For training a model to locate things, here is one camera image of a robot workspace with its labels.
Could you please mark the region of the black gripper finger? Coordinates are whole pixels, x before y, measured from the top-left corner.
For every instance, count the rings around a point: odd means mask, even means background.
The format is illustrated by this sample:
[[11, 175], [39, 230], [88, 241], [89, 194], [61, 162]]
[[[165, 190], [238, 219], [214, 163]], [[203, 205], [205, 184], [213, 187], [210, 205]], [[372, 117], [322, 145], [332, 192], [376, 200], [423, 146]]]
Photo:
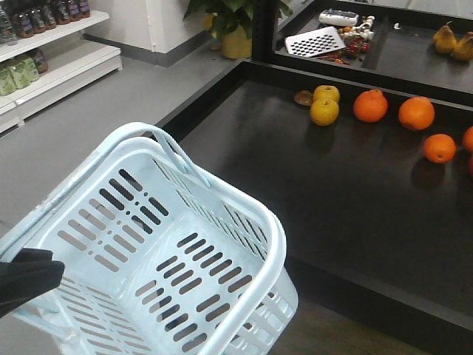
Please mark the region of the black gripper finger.
[[1, 317], [57, 288], [65, 265], [49, 250], [23, 248], [10, 262], [1, 261]]

